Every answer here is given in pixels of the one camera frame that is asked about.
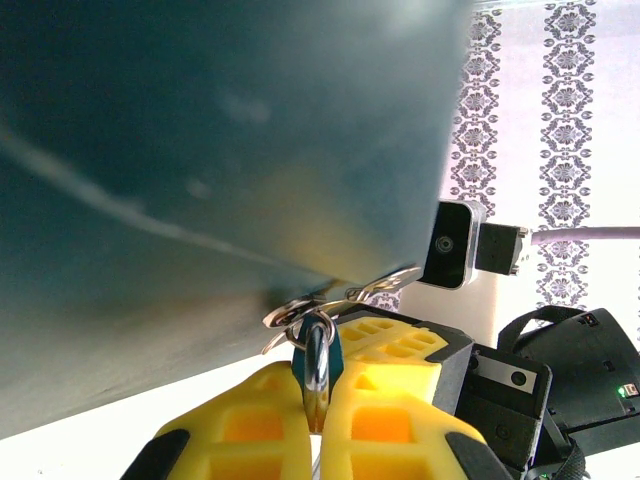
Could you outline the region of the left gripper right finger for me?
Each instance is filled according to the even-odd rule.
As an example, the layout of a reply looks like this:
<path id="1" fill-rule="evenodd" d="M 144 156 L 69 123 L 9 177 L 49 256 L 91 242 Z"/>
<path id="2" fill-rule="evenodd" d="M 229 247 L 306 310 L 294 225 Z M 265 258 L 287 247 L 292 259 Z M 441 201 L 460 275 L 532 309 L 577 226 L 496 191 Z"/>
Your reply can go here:
<path id="1" fill-rule="evenodd" d="M 440 371 L 432 363 L 348 362 L 324 424 L 322 478 L 509 478 L 474 427 L 429 400 Z"/>

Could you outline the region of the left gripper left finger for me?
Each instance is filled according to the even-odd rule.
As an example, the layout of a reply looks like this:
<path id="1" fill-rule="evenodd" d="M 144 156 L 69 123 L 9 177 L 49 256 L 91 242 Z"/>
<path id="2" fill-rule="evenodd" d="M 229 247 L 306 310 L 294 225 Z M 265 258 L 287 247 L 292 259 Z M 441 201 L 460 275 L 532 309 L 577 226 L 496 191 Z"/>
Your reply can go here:
<path id="1" fill-rule="evenodd" d="M 311 463 L 301 389 L 277 361 L 163 425 L 122 477 L 303 480 Z"/>

